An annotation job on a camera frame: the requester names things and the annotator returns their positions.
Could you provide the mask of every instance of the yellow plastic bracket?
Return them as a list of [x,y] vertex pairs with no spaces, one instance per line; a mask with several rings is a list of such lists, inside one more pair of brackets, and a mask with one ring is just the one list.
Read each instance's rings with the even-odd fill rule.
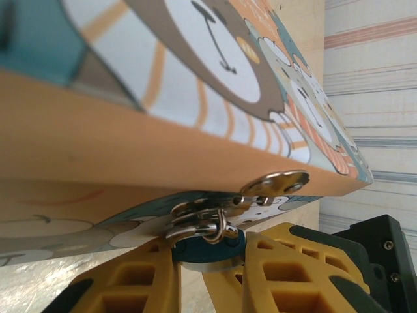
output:
[[71,313],[180,312],[180,266],[163,239],[154,239],[79,275],[93,284]]
[[344,251],[292,235],[292,226],[247,233],[244,267],[203,273],[217,313],[355,312],[328,278],[346,278],[369,293],[359,269]]

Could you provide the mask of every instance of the cartoon animal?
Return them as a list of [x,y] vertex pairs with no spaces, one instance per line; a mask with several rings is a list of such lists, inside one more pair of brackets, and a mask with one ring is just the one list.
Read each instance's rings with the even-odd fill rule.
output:
[[296,209],[307,203],[313,202],[320,197],[310,196],[281,196],[275,197],[269,206],[259,206],[254,203],[249,210],[239,216],[234,216],[229,220],[236,225],[246,224],[255,220],[276,216],[286,211]]
[[0,222],[0,250],[3,251],[0,265],[90,253],[138,224],[126,221],[97,226],[40,215],[27,220]]
[[274,75],[228,1],[126,2],[197,77],[230,103],[267,121],[269,111],[283,111]]

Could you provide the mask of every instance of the striped wallpaper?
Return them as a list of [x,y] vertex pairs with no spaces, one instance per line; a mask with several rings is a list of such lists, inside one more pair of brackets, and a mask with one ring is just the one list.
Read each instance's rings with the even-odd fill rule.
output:
[[325,30],[324,90],[375,183],[324,199],[320,229],[388,213],[417,265],[417,1],[326,0]]

